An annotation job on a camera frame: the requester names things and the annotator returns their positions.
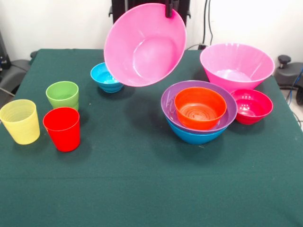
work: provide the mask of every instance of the large pink bowl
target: large pink bowl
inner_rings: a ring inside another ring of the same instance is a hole
[[[216,44],[205,48],[200,61],[211,83],[229,92],[254,89],[275,70],[263,51],[244,44]]]
[[[169,75],[182,58],[186,28],[165,5],[142,4],[125,12],[112,26],[104,47],[105,64],[119,82],[143,87]]]

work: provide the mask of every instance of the small blue bowl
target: small blue bowl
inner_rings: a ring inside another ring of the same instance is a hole
[[[190,133],[188,131],[181,130],[176,125],[171,123],[168,118],[166,118],[166,120],[168,121],[168,123],[169,123],[171,129],[174,131],[174,133],[177,136],[179,136],[180,139],[182,139],[186,143],[190,143],[190,144],[204,144],[204,143],[207,143],[207,142],[217,138],[218,136],[220,136],[222,134],[222,132],[224,132],[224,130],[226,129],[226,128],[224,128],[220,131],[217,131],[217,132],[211,133],[211,134],[193,134],[193,133]]]
[[[109,73],[105,63],[94,66],[90,71],[90,76],[102,90],[108,93],[120,91],[124,86]]]

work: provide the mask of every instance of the green tablecloth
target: green tablecloth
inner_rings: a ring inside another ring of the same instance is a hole
[[[0,125],[0,227],[287,227],[303,225],[303,134],[276,82],[258,87],[275,108],[194,146],[169,128],[160,97],[205,79],[198,51],[148,87],[101,91],[90,69],[100,50],[40,50],[16,98],[37,105],[41,135],[13,142]],[[80,88],[81,145],[58,152],[42,125],[46,88]]]

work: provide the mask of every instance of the red cup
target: red cup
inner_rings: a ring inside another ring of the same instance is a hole
[[[43,125],[59,151],[69,152],[79,146],[80,115],[75,109],[53,109],[44,116]]]

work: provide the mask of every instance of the pink bowl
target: pink bowl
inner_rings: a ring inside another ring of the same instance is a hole
[[[201,52],[200,61],[211,83],[232,92],[254,89],[275,70],[263,51],[244,44],[216,44]]]
[[[119,82],[133,87],[154,84],[168,76],[182,58],[186,28],[165,5],[142,4],[125,12],[112,26],[104,47],[108,71]]]
[[[238,107],[236,120],[242,124],[254,124],[268,116],[274,109],[270,98],[256,90],[240,89],[231,95]]]

